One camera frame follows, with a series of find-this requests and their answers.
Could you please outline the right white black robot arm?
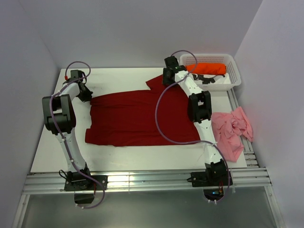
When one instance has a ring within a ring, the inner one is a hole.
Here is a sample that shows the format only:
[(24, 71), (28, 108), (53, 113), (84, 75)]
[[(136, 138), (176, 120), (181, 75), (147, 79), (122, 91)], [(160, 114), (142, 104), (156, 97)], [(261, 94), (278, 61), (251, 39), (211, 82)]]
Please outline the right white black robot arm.
[[(196, 143), (205, 143), (209, 148), (205, 150), (207, 159), (205, 160), (206, 167), (206, 181), (210, 185), (216, 185), (221, 181), (222, 177), (229, 175), (227, 161), (217, 147), (212, 126), (211, 126), (211, 94), (198, 87), (194, 79), (190, 77), (192, 71), (188, 71), (185, 66), (180, 65), (175, 56), (171, 55), (164, 59), (165, 68), (163, 69), (162, 84), (167, 87), (161, 93), (155, 108), (155, 123), (161, 136), (167, 141), (178, 145), (189, 145)], [(161, 131), (158, 123), (158, 108), (161, 103), (162, 97), (172, 87), (179, 86), (185, 95), (188, 97), (187, 114), (189, 120), (196, 127), (201, 140), (190, 142), (177, 142), (174, 141)]]

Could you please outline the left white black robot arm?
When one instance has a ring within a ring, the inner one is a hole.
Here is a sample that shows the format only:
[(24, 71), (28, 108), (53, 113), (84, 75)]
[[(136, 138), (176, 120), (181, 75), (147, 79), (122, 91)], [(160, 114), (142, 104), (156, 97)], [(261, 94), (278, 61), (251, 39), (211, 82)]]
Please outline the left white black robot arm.
[(92, 99), (92, 93), (86, 87), (85, 73), (72, 70), (58, 93), (42, 98), (45, 127), (56, 136), (67, 161), (68, 171), (59, 171), (59, 175), (67, 185), (82, 190), (92, 186), (93, 178), (76, 141), (76, 115), (72, 100), (77, 97), (82, 102), (88, 102)]

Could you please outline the dark red t shirt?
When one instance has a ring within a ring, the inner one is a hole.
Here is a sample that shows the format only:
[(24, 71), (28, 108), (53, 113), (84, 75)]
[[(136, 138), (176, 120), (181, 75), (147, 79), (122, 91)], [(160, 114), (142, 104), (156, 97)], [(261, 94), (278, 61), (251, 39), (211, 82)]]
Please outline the dark red t shirt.
[[(91, 126), (85, 142), (94, 145), (163, 146), (173, 145), (159, 133), (155, 108), (164, 91), (162, 76), (146, 81), (148, 90), (120, 92), (91, 100)], [(199, 133), (187, 115), (188, 97), (178, 86), (161, 99), (158, 123), (168, 138), (177, 142), (199, 140)]]

